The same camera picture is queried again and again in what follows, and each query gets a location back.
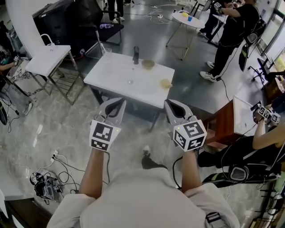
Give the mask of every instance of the white shirt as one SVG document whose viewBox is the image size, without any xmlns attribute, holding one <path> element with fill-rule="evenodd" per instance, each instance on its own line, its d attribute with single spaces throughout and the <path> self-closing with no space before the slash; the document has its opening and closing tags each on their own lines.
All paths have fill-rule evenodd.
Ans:
<svg viewBox="0 0 285 228">
<path fill-rule="evenodd" d="M 127 169 L 117 172 L 98 199 L 66 195 L 47 228 L 209 228 L 211 212 L 218 212 L 226 227 L 240 227 L 214 184 L 183 194 L 165 168 Z"/>
</svg>

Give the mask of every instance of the small yellow object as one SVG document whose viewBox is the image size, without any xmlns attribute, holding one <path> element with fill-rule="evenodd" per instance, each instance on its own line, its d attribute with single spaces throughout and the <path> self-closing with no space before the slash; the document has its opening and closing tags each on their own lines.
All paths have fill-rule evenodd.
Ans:
<svg viewBox="0 0 285 228">
<path fill-rule="evenodd" d="M 172 87 L 172 84 L 171 84 L 171 82 L 168 80 L 168 79 L 162 79 L 161 81 L 160 81 L 160 85 L 161 85 L 161 87 L 162 88 L 164 88 L 165 90 L 167 90 L 167 89 L 169 89 L 169 88 L 171 88 Z"/>
<path fill-rule="evenodd" d="M 186 12 L 183 12 L 183 13 L 182 13 L 182 16 L 183 16 L 183 17 L 188 17 L 188 16 L 189 16 L 189 14 L 188 14 L 188 13 L 186 13 Z"/>
</svg>

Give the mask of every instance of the gray marble floor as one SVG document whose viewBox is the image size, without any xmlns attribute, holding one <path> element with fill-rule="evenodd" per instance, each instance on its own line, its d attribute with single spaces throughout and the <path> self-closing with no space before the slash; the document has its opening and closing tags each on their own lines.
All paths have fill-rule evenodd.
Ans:
<svg viewBox="0 0 285 228">
<path fill-rule="evenodd" d="M 168 0 L 160 0 L 154 4 L 169 4 Z M 164 12 L 170 18 L 174 7 L 167 8 Z M 149 6 L 136 5 L 126 8 L 126 12 L 144 14 L 151 11 Z M 206 69 L 205 60 L 213 60 L 216 48 L 208 45 L 201 37 L 196 36 L 195 31 L 188 31 L 194 35 L 191 50 L 184 62 L 176 60 L 173 55 L 165 50 L 167 37 L 174 31 L 176 23 L 158 25 L 143 16 L 125 15 L 125 29 L 123 33 L 123 44 L 121 49 L 113 47 L 113 51 L 132 55 L 133 46 L 141 48 L 140 57 L 154 59 L 157 63 L 175 69 L 173 88 L 169 97 L 183 101 L 196 107 L 194 113 L 203 115 L 203 111 L 214 113 L 227 103 L 224 85 L 222 83 L 212 84 L 200 78 L 198 72 Z M 249 63 L 257 65 L 257 52 L 253 52 Z M 230 63 L 224 75 L 228 87 L 229 97 L 238 94 L 242 99 L 251 103 L 262 99 L 259 91 L 260 85 L 251 83 L 252 72 L 239 70 L 238 54 Z M 80 70 L 88 73 L 96 63 L 93 59 L 83 59 L 78 62 Z M 44 91 L 38 92 L 35 104 L 26 117 L 16 119 L 12 123 L 12 131 L 7 133 L 7 126 L 0 125 L 0 159 L 4 160 L 11 176 L 17 180 L 19 187 L 26 195 L 35 196 L 33 187 L 28 179 L 31 172 L 37 171 L 39 167 L 50 164 L 50 159 L 55 150 L 68 159 L 70 165 L 78 169 L 85 169 L 91 148 L 88 146 L 89 126 L 98 108 L 89 87 L 85 87 L 82 94 L 73 106 L 57 92 L 53 91 L 48 96 Z M 168 123 L 165 115 L 160 115 L 154 130 L 149 133 L 150 123 L 141 118 L 125 113 L 121 128 L 122 131 L 114 144 L 110 154 L 110 175 L 123 167 L 141 167 L 142 149 L 149 145 L 152 149 L 152 158 L 158 163 L 166 165 L 172 176 L 171 167 L 173 162 L 181 156 L 182 151 L 175 147 L 168 136 Z M 48 171 L 59 174 L 64 167 L 54 162 Z M 216 172 L 215 168 L 200 168 L 201 179 Z M 72 175 L 80 182 L 83 172 L 73 170 Z M 181 181 L 181 163 L 177 163 L 175 173 L 178 181 Z M 106 164 L 104 166 L 104 180 L 106 176 Z M 67 186 L 64 195 L 69 193 L 72 186 Z M 220 189 L 225 198 L 229 194 L 229 188 Z M 230 188 L 231 194 L 228 202 L 235 214 L 238 216 L 241 227 L 247 227 L 251 219 L 257 214 L 261 205 L 261 192 L 255 184 L 239 184 Z M 36 197 L 48 211 L 53 212 L 58 203 L 50 202 L 46 205 L 43 199 Z"/>
</svg>

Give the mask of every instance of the bowl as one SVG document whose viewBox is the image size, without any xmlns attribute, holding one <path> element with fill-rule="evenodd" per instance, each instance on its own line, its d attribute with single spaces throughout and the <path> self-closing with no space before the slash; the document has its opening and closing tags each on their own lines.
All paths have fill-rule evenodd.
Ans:
<svg viewBox="0 0 285 228">
<path fill-rule="evenodd" d="M 153 62 L 152 60 L 145 59 L 142 61 L 142 67 L 144 69 L 152 69 L 154 65 L 155 65 L 155 62 Z"/>
</svg>

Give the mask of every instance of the white tabletop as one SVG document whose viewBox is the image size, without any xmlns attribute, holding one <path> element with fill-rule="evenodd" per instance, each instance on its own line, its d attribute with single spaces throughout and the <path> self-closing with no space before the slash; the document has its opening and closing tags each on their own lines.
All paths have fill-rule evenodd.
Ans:
<svg viewBox="0 0 285 228">
<path fill-rule="evenodd" d="M 225 23 L 226 20 L 227 20 L 227 18 L 228 18 L 227 15 L 215 15 L 215 14 L 213 14 L 213 16 L 214 16 L 215 18 L 219 19 L 219 20 L 220 20 L 221 22 L 223 22 L 223 23 Z"/>
<path fill-rule="evenodd" d="M 26 70 L 47 77 L 70 49 L 69 45 L 43 46 L 27 64 Z"/>
<path fill-rule="evenodd" d="M 252 106 L 237 96 L 233 97 L 234 133 L 243 135 L 248 131 L 245 134 L 246 136 L 254 135 L 257 124 L 253 121 L 252 111 L 250 110 Z"/>
<path fill-rule="evenodd" d="M 116 53 L 104 55 L 84 82 L 162 109 L 169 89 L 163 89 L 160 81 L 168 79 L 171 82 L 174 70 L 159 64 L 147 70 L 142 60 L 135 65 L 132 59 Z"/>
<path fill-rule="evenodd" d="M 195 17 L 192 17 L 192 20 L 188 21 L 188 17 L 182 16 L 182 13 L 179 12 L 173 13 L 172 16 L 183 24 L 192 26 L 194 28 L 202 29 L 205 27 L 205 23 Z"/>
</svg>

